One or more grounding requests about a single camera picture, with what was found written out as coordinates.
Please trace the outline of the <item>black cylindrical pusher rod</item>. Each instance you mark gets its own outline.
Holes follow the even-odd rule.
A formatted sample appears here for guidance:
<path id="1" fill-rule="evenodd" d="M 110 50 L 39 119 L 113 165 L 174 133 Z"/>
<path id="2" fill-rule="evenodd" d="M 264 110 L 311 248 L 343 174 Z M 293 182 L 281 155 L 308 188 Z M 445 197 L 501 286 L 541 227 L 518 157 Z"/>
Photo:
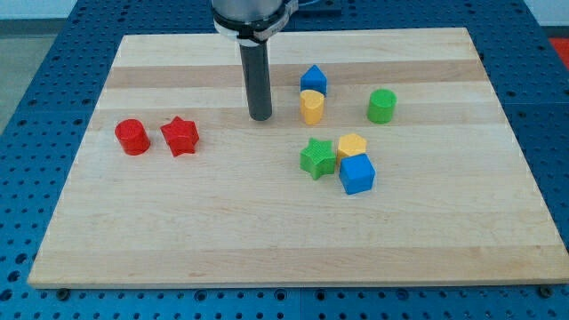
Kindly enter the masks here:
<path id="1" fill-rule="evenodd" d="M 267 41 L 256 46 L 241 45 L 240 55 L 249 116 L 266 121 L 272 116 Z"/>

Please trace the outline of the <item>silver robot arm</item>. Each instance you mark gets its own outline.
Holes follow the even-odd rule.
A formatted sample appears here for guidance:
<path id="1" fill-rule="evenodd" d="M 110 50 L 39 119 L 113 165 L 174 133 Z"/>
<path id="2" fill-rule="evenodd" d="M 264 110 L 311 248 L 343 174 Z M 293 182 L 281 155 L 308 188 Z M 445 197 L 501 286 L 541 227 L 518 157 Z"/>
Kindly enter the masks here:
<path id="1" fill-rule="evenodd" d="M 298 11 L 298 0 L 212 0 L 216 30 L 239 45 L 249 116 L 272 116 L 268 40 Z"/>

